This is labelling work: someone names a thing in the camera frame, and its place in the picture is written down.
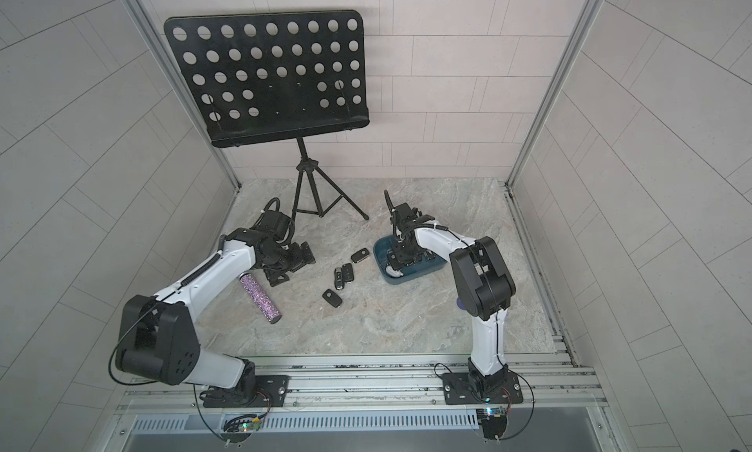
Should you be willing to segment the teal plastic storage box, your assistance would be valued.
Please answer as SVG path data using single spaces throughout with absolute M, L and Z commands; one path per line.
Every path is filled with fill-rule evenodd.
M 387 272 L 387 266 L 389 263 L 388 252 L 391 250 L 391 246 L 395 242 L 392 236 L 387 236 L 379 239 L 373 246 L 373 255 L 379 267 L 379 271 L 383 279 L 390 285 L 399 285 L 407 283 L 433 272 L 439 271 L 446 265 L 446 260 L 435 256 L 432 259 L 422 259 L 411 266 L 407 266 L 401 270 L 403 275 L 401 277 L 391 276 Z

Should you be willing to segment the white oval key fob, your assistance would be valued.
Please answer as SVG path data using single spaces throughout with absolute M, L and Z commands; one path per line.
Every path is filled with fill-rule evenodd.
M 386 266 L 385 267 L 385 273 L 387 275 L 389 275 L 390 277 L 392 277 L 392 278 L 403 277 L 403 273 L 401 273 L 401 271 L 397 271 L 394 268 L 392 268 L 391 266 Z

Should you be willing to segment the black VW key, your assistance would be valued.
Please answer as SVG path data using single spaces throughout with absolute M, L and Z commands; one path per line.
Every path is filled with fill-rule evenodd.
M 358 264 L 358 263 L 366 260 L 366 258 L 368 258 L 368 256 L 370 256 L 370 251 L 367 248 L 361 248 L 360 250 L 357 250 L 351 256 L 351 261 L 354 264 Z
M 327 289 L 323 293 L 322 298 L 334 308 L 340 307 L 343 303 L 342 297 L 336 291 L 333 291 L 333 289 Z

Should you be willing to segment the black flip key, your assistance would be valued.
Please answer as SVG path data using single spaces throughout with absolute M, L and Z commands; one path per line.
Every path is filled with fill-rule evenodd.
M 342 266 L 343 281 L 346 284 L 354 281 L 354 265 L 352 263 L 346 263 Z

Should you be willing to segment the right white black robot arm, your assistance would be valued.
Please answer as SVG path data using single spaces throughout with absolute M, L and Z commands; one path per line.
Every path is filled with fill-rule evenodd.
M 388 192 L 384 197 L 393 240 L 386 252 L 385 275 L 416 278 L 437 259 L 450 264 L 460 307 L 472 317 L 470 387 L 478 396 L 499 391 L 510 379 L 503 326 L 516 285 L 497 243 L 490 237 L 462 236 L 416 207 L 394 205 Z

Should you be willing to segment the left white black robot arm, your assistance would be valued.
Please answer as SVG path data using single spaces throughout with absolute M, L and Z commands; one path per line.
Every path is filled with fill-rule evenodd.
M 271 324 L 281 313 L 253 274 L 260 271 L 270 287 L 315 263 L 308 244 L 293 241 L 295 223 L 271 199 L 249 228 L 219 238 L 217 250 L 187 275 L 154 295 L 131 297 L 123 313 L 109 372 L 141 377 L 145 385 L 207 385 L 216 391 L 253 396 L 255 366 L 201 346 L 195 323 L 227 287 L 238 283 Z

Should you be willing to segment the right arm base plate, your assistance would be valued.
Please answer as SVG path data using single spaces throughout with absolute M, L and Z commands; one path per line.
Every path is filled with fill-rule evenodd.
M 448 405 L 516 405 L 524 402 L 519 377 L 511 371 L 495 375 L 449 373 L 440 375 Z

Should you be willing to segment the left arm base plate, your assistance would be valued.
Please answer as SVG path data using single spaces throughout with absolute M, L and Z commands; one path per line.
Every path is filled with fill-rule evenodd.
M 234 389 L 210 387 L 199 394 L 205 408 L 282 407 L 289 387 L 289 376 L 244 378 Z

